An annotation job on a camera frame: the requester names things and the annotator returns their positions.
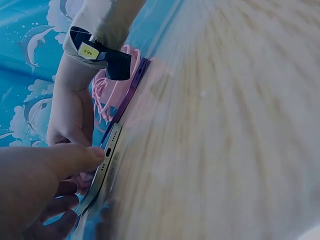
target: charging port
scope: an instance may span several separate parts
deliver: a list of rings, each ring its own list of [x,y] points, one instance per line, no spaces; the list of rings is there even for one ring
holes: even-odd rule
[[[105,156],[106,156],[106,157],[109,157],[110,153],[111,153],[111,148],[109,147],[109,148],[106,150]]]

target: yellow label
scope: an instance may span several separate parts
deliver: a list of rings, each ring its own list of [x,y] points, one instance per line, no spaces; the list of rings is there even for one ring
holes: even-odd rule
[[[98,58],[99,51],[83,42],[81,43],[78,54],[87,60],[96,60]]]

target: smartphone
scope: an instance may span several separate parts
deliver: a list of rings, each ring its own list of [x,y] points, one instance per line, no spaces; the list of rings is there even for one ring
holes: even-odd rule
[[[90,189],[80,202],[80,204],[74,210],[78,217],[88,208],[88,206],[95,200],[97,197],[101,186],[106,177],[108,169],[111,167],[111,159],[121,132],[122,126],[118,123],[115,123],[112,126],[110,131],[109,138],[101,144],[104,147],[104,160],[97,168],[95,175],[93,177]]]

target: beige sleeve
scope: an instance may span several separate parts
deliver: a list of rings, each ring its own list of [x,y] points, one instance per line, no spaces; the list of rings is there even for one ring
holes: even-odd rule
[[[74,17],[71,27],[82,28],[104,46],[120,50],[129,29],[146,0],[84,0],[82,8]],[[67,33],[63,49],[65,55],[79,64],[103,69],[105,62],[91,62],[78,55],[70,33]]]

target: light wood grain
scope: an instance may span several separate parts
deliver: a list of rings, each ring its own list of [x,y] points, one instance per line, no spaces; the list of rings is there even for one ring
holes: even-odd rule
[[[295,240],[320,216],[320,1],[185,0],[121,120],[114,239]]]

